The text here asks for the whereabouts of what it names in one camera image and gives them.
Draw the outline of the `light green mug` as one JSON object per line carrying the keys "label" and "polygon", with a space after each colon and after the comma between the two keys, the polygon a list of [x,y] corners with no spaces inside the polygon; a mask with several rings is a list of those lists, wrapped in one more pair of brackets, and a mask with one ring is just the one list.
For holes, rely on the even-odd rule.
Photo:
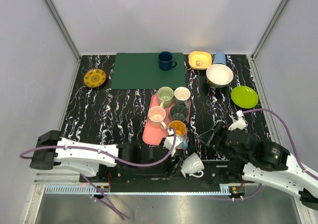
{"label": "light green mug", "polygon": [[174,91],[170,87],[161,87],[158,92],[158,103],[162,108],[168,108],[173,103]]}

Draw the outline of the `grey faceted mug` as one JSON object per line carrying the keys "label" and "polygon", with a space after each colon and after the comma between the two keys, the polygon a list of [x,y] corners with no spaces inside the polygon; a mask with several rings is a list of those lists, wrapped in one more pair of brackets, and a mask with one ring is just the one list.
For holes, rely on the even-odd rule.
{"label": "grey faceted mug", "polygon": [[189,110],[189,100],[190,100],[191,93],[188,88],[186,87],[178,87],[174,91],[174,103],[175,105],[182,105]]}

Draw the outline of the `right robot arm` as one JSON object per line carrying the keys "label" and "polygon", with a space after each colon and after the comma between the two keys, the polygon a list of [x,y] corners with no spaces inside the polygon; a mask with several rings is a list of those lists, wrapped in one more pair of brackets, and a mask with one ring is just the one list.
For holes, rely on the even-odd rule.
{"label": "right robot arm", "polygon": [[223,121],[198,136],[208,148],[226,157],[224,167],[205,161],[211,183],[256,182],[299,198],[318,208],[318,181],[302,170],[294,155],[271,140],[259,140],[241,129],[231,130]]}

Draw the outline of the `small grey cup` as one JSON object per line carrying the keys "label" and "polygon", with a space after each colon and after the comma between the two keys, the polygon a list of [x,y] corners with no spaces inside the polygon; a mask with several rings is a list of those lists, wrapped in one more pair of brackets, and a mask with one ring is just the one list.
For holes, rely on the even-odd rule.
{"label": "small grey cup", "polygon": [[170,116],[173,121],[187,122],[188,109],[183,105],[174,105],[170,109]]}

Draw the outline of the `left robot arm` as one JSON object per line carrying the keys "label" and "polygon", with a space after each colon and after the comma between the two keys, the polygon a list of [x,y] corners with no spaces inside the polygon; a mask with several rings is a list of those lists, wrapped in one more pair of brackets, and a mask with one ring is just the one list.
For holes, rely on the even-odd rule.
{"label": "left robot arm", "polygon": [[145,143],[102,146],[68,140],[58,130],[51,130],[38,137],[29,166],[36,170],[68,169],[102,182],[107,177],[102,165],[112,169],[160,169],[172,163],[181,146],[181,137],[174,134],[157,147]]}

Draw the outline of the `pink mug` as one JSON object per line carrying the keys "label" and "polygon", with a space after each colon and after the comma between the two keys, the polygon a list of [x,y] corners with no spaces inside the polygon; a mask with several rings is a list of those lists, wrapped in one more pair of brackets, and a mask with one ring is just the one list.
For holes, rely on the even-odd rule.
{"label": "pink mug", "polygon": [[166,112],[160,106],[152,107],[148,112],[148,120],[152,127],[161,128],[163,130],[167,129],[165,124]]}

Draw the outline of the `white footed teacup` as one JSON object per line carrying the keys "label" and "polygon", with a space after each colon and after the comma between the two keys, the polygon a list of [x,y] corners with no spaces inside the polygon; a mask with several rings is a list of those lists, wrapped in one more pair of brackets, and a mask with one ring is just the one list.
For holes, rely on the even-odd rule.
{"label": "white footed teacup", "polygon": [[186,178],[186,175],[201,178],[204,175],[204,168],[200,157],[196,153],[193,153],[184,160],[180,172],[184,178]]}

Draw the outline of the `blue patterned mug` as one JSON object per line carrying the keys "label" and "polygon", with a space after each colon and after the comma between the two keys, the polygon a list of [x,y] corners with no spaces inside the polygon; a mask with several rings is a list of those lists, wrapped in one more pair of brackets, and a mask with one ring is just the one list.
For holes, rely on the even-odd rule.
{"label": "blue patterned mug", "polygon": [[188,143],[187,143],[186,138],[185,138],[186,132],[187,132],[186,124],[181,122],[181,121],[175,120],[175,121],[170,122],[170,124],[168,125],[168,128],[175,129],[176,133],[182,138],[181,148],[183,150],[186,150],[188,148]]}

